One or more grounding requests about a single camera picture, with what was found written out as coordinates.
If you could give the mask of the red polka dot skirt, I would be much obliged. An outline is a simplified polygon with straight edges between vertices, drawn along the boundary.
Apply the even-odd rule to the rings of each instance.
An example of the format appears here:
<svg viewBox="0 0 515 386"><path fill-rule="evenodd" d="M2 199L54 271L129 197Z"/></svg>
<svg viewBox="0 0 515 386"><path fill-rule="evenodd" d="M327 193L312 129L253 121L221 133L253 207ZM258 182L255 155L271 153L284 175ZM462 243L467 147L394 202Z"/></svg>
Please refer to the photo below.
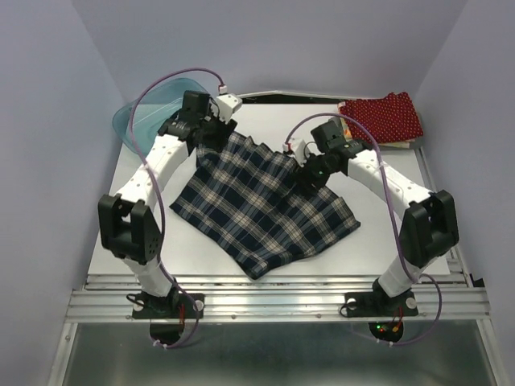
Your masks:
<svg viewBox="0 0 515 386"><path fill-rule="evenodd" d="M338 104L338 111L362 124L380 145L414 142L423 129L407 92L391 92L379 99L354 99Z"/></svg>

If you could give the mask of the navy plaid skirt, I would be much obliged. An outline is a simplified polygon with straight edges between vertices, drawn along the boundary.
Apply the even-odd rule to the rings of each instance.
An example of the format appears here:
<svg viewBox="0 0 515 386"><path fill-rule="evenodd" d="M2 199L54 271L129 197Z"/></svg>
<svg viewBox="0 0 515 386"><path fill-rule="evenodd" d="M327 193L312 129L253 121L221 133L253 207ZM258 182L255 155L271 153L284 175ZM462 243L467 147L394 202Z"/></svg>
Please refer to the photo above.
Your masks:
<svg viewBox="0 0 515 386"><path fill-rule="evenodd" d="M251 279L314 257L361 225L329 188L303 195L295 181L298 163L251 137L233 133L221 152L199 146L196 158L171 210Z"/></svg>

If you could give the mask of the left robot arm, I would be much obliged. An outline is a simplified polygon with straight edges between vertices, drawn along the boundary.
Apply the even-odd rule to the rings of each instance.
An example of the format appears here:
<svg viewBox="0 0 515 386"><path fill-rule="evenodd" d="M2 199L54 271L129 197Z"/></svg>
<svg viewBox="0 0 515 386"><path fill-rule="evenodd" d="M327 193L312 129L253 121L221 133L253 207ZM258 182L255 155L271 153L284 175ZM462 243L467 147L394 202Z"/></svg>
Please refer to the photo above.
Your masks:
<svg viewBox="0 0 515 386"><path fill-rule="evenodd" d="M161 206L161 192L176 169L197 146L221 151L237 126L233 114L240 97L186 91L181 108L166 119L149 153L131 179L115 195L98 202L103 248L122 260L141 285L128 295L138 319L176 318L181 298L175 280L164 273L159 254L164 231L153 210Z"/></svg>

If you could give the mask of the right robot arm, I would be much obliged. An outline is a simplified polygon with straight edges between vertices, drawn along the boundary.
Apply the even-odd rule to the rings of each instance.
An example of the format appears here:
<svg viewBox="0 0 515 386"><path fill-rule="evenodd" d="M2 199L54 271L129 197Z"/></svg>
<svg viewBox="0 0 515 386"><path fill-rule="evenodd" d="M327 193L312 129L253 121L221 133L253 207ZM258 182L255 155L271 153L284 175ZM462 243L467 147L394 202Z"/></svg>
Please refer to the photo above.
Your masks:
<svg viewBox="0 0 515 386"><path fill-rule="evenodd" d="M283 145L300 165L299 181L306 192L319 191L331 175L341 173L383 200L392 220L402 221L393 227L397 257L369 292L347 293L340 313L346 318L387 317L398 310L417 315L412 286L459 241L453 196L408 179L383 160L373 138L347 139L335 120L317 126L311 136L317 154L292 136Z"/></svg>

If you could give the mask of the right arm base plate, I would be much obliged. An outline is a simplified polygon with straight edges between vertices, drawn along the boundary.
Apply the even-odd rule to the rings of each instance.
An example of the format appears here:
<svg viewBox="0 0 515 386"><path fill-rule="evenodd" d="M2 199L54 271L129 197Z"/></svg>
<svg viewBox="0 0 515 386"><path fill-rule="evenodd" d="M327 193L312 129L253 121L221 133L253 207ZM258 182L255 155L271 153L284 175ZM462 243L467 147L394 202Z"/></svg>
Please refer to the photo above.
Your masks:
<svg viewBox="0 0 515 386"><path fill-rule="evenodd" d="M339 313L345 318L414 317L418 316L418 307L411 291L394 298L377 291L351 292L344 295Z"/></svg>

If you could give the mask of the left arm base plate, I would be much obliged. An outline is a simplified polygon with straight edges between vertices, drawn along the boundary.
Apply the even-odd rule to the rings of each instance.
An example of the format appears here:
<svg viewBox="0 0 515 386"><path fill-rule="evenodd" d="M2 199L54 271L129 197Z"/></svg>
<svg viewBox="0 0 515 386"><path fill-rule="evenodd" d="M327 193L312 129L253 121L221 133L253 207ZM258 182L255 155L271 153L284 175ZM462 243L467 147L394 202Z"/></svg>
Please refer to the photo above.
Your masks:
<svg viewBox="0 0 515 386"><path fill-rule="evenodd" d="M197 310L185 294L178 291L166 297L155 297L145 292L127 294L126 299L132 304L132 318L136 320L151 319L202 319L204 316L204 295L191 294Z"/></svg>

